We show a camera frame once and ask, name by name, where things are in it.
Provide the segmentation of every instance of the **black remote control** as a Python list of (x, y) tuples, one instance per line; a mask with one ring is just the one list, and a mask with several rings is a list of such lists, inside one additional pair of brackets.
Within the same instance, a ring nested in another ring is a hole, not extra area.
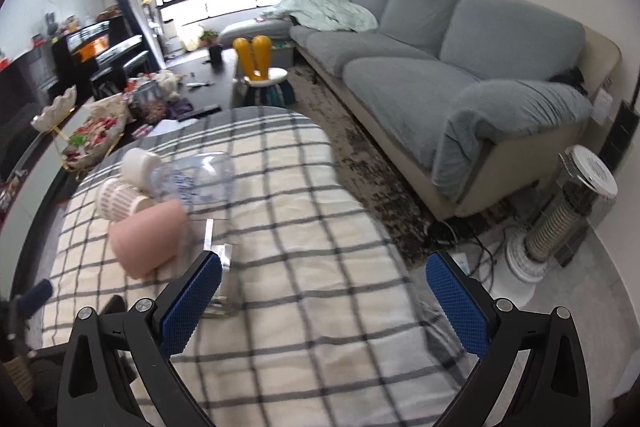
[(204, 107), (202, 109), (196, 109), (194, 111), (180, 115), (176, 120), (178, 122), (182, 122), (185, 120), (189, 120), (190, 118), (200, 119), (200, 118), (204, 118), (205, 116), (209, 116), (210, 114), (217, 113), (219, 111), (222, 111), (222, 108), (220, 107), (219, 103), (215, 103), (214, 105), (207, 105), (207, 107)]

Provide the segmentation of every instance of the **beige sofa base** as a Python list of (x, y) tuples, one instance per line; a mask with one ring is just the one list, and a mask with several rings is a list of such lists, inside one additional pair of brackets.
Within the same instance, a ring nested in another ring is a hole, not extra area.
[(304, 48), (296, 45), (300, 54), (322, 77), (334, 94), (342, 100), (358, 121), (398, 168), (433, 216), (442, 221), (452, 216), (470, 216), (535, 181), (550, 178), (558, 165), (558, 153), (577, 142), (581, 124), (487, 144), (483, 161), (472, 170), (469, 181), (457, 201), (441, 195), (426, 171), (404, 147), (387, 133), (376, 118), (340, 80), (327, 73)]

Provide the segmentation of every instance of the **pink cylinder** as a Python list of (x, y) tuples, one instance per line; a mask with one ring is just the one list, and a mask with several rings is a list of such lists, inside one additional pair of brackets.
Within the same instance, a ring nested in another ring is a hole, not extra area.
[(140, 279), (175, 257), (187, 220), (180, 201), (156, 204), (111, 225), (111, 250), (127, 275)]

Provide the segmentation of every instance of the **blue gripper pad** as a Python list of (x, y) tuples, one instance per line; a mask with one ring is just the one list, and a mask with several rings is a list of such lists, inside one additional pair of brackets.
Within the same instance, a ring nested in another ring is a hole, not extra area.
[(160, 352), (166, 359), (184, 351), (221, 282), (220, 257), (212, 253), (162, 318)]
[(440, 254), (429, 256), (427, 283), (435, 294), (460, 343), (480, 359), (489, 350), (487, 320), (471, 295), (443, 261)]

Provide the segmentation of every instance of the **green plant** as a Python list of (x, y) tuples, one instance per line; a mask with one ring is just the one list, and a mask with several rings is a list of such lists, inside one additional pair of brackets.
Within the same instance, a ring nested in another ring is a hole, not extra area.
[(204, 42), (215, 42), (218, 40), (218, 32), (212, 30), (204, 30), (200, 36), (200, 40)]

